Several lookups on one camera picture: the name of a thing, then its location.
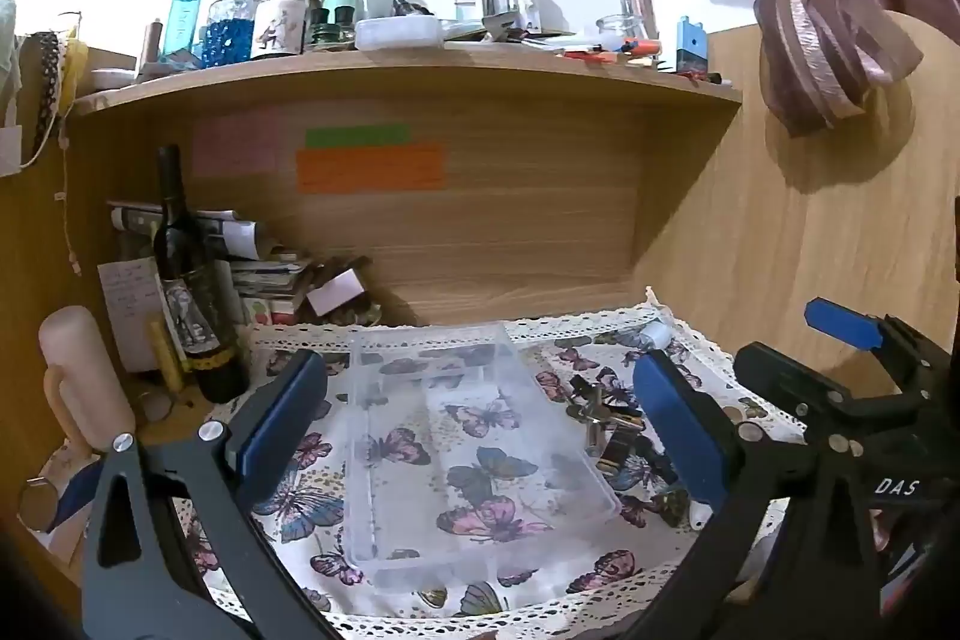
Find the small white cap bottle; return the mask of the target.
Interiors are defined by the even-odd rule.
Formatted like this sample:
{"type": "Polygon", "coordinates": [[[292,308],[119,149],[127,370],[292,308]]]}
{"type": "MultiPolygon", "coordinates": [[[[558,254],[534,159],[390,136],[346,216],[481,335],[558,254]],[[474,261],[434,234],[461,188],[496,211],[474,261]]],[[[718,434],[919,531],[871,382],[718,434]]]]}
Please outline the small white cap bottle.
{"type": "Polygon", "coordinates": [[[670,330],[669,325],[665,325],[662,321],[652,320],[638,331],[638,346],[645,353],[654,351],[654,349],[665,351],[671,342],[672,330],[670,330]]]}

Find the keys with ring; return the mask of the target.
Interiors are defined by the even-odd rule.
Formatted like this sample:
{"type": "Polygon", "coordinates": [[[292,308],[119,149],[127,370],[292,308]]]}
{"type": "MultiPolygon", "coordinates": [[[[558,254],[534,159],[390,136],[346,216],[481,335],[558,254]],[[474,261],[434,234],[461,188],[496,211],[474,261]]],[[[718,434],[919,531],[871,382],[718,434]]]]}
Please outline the keys with ring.
{"type": "Polygon", "coordinates": [[[679,481],[669,456],[662,453],[647,435],[644,416],[633,408],[608,406],[605,388],[590,385],[580,375],[571,379],[573,401],[568,414],[587,429],[586,450],[597,461],[597,470],[612,482],[657,477],[667,486],[679,481]]]}

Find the clear plastic organizer bin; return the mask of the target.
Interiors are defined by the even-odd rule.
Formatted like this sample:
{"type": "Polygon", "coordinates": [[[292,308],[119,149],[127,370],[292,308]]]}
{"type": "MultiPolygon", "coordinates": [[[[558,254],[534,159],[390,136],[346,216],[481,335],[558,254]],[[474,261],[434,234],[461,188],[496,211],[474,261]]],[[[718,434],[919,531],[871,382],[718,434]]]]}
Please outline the clear plastic organizer bin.
{"type": "Polygon", "coordinates": [[[620,502],[498,323],[356,333],[343,552],[382,591],[514,580],[620,502]]]}

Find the butterfly print lace cloth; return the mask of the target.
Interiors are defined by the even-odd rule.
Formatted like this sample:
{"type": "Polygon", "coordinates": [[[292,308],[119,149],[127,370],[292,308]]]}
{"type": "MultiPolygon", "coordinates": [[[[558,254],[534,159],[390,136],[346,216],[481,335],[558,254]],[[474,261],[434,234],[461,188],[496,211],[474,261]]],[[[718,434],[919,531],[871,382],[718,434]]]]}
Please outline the butterfly print lace cloth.
{"type": "Polygon", "coordinates": [[[734,422],[802,435],[656,299],[469,326],[251,326],[256,386],[327,392],[254,528],[348,638],[573,638],[646,608],[708,523],[631,392],[661,349],[734,422]]]}

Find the yellow stick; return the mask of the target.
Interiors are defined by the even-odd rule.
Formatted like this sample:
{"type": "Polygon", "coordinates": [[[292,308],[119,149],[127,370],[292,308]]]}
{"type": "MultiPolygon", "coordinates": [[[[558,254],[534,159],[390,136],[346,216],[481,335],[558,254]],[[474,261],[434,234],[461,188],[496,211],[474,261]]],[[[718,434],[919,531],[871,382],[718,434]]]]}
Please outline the yellow stick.
{"type": "Polygon", "coordinates": [[[149,346],[155,356],[156,364],[163,376],[164,385],[171,395],[179,396],[184,391],[184,377],[178,354],[174,351],[171,338],[161,315],[155,315],[146,322],[149,346]]]}

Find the cream ceramic mug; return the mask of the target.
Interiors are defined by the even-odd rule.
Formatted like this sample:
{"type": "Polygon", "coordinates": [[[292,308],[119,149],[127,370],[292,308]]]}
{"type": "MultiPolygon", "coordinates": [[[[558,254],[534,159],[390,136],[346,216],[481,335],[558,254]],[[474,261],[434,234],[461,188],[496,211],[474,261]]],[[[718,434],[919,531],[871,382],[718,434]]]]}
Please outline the cream ceramic mug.
{"type": "Polygon", "coordinates": [[[135,432],[132,406],[86,307],[53,312],[39,326],[37,339],[47,364],[47,404],[76,452],[109,452],[117,435],[135,432]]]}

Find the dark wine bottle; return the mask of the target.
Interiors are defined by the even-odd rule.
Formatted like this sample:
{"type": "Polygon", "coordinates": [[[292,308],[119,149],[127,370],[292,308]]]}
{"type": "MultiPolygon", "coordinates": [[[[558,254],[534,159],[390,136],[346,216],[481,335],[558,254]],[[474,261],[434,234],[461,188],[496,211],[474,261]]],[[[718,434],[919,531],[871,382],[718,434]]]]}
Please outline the dark wine bottle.
{"type": "Polygon", "coordinates": [[[172,336],[202,395],[228,403],[249,390],[249,375],[202,226],[187,206],[178,145],[158,151],[158,179],[161,222],[153,253],[172,336]]]}

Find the white note paper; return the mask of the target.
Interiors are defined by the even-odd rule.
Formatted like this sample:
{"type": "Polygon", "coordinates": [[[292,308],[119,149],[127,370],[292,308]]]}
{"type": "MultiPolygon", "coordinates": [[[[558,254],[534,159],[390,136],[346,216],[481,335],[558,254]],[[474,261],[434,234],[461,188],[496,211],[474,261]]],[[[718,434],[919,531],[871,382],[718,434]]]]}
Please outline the white note paper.
{"type": "Polygon", "coordinates": [[[129,374],[160,370],[151,323],[167,323],[155,259],[103,263],[98,266],[98,273],[107,318],[124,369],[129,374]]]}

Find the stack of books and papers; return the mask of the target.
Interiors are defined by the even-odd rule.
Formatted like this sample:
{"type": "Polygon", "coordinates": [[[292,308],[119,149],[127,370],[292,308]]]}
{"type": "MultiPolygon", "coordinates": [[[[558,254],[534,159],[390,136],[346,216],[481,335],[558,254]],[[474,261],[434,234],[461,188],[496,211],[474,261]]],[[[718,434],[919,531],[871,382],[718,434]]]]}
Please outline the stack of books and papers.
{"type": "Polygon", "coordinates": [[[270,239],[257,221],[241,220],[233,209],[197,211],[195,220],[215,259],[231,319],[238,325],[295,325],[317,263],[270,239]]]}

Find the blue box on shelf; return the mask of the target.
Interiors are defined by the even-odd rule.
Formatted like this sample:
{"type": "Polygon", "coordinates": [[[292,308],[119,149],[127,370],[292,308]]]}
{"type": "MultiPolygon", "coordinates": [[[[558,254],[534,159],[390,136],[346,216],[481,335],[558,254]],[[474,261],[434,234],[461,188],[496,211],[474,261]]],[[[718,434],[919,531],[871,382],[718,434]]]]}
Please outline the blue box on shelf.
{"type": "Polygon", "coordinates": [[[708,35],[700,23],[684,16],[677,23],[675,71],[686,76],[708,73],[708,35]]]}

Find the small white pink box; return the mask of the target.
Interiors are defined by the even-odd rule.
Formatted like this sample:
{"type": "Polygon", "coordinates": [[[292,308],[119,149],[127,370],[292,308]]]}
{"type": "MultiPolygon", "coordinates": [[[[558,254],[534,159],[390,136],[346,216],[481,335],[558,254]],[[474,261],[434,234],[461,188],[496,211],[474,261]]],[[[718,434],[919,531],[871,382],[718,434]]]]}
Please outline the small white pink box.
{"type": "Polygon", "coordinates": [[[319,284],[308,292],[309,305],[318,319],[331,315],[337,308],[343,307],[366,294],[366,287],[353,268],[343,269],[329,281],[319,284]]]}

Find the wooden shelf board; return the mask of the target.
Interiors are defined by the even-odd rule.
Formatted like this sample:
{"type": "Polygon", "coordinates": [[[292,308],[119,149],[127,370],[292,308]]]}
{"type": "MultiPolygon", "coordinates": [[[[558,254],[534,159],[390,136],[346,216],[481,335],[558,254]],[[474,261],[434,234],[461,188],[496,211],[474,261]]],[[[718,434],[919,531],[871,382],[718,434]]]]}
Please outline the wooden shelf board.
{"type": "Polygon", "coordinates": [[[649,68],[591,64],[523,46],[457,44],[447,49],[314,52],[189,71],[94,92],[78,99],[73,113],[85,117],[128,106],[220,113],[327,99],[467,96],[682,109],[735,109],[742,104],[737,89],[649,68]]]}

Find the orange sticky note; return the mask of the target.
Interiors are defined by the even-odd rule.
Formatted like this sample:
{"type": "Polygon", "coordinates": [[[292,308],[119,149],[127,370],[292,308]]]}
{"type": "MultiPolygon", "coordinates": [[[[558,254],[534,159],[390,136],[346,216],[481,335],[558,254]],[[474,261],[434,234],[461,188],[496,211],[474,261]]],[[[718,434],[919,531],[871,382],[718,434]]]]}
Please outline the orange sticky note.
{"type": "Polygon", "coordinates": [[[446,148],[434,143],[300,149],[296,186],[304,195],[443,190],[446,148]]]}

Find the blue beads glass bottle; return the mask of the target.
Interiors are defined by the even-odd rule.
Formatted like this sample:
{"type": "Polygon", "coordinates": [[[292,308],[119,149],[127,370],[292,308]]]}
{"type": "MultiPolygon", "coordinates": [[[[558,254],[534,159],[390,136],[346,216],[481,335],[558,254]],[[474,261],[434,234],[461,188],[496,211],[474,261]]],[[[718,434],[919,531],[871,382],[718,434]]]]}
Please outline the blue beads glass bottle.
{"type": "Polygon", "coordinates": [[[203,68],[242,64],[251,57],[257,0],[217,0],[208,8],[200,61],[203,68]]]}

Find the teal liquid bottle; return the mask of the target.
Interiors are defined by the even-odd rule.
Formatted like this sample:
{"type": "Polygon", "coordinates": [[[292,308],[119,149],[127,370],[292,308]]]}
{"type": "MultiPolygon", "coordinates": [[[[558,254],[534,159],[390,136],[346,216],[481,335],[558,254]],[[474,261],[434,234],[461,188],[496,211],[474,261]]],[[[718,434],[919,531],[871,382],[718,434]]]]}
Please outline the teal liquid bottle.
{"type": "Polygon", "coordinates": [[[189,50],[194,42],[202,0],[171,0],[163,32],[160,55],[169,58],[181,50],[189,50]]]}

